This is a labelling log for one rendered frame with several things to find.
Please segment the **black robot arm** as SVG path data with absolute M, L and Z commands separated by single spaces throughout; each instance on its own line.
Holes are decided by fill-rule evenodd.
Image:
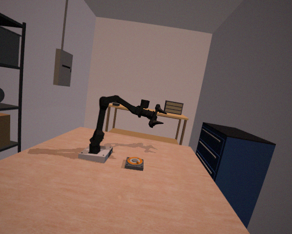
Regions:
M 133 106 L 120 98 L 118 95 L 114 96 L 109 96 L 109 97 L 101 97 L 100 98 L 100 109 L 99 109 L 99 117 L 98 117 L 98 123 L 97 123 L 97 128 L 93 134 L 93 137 L 90 139 L 90 144 L 89 144 L 89 152 L 90 154 L 98 154 L 101 150 L 100 143 L 104 139 L 104 132 L 102 131 L 103 129 L 103 123 L 104 123 L 104 117 L 105 117 L 105 111 L 109 105 L 109 103 L 117 101 L 124 107 L 126 107 L 131 113 L 137 115 L 138 117 L 144 116 L 149 106 L 148 100 L 141 100 L 141 105 L 140 106 Z M 145 108 L 145 109 L 143 109 Z

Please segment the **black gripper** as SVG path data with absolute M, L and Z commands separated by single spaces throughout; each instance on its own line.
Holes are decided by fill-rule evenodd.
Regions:
M 167 114 L 165 111 L 163 111 L 161 109 L 160 104 L 156 104 L 155 112 L 154 111 L 147 110 L 146 113 L 145 113 L 145 117 L 152 119 L 152 120 L 149 121 L 149 126 L 151 128 L 153 128 L 153 126 L 155 126 L 156 124 L 163 124 L 163 122 L 160 122 L 160 121 L 156 121 L 155 120 L 155 117 L 157 115 L 157 112 L 163 113 L 163 114 Z

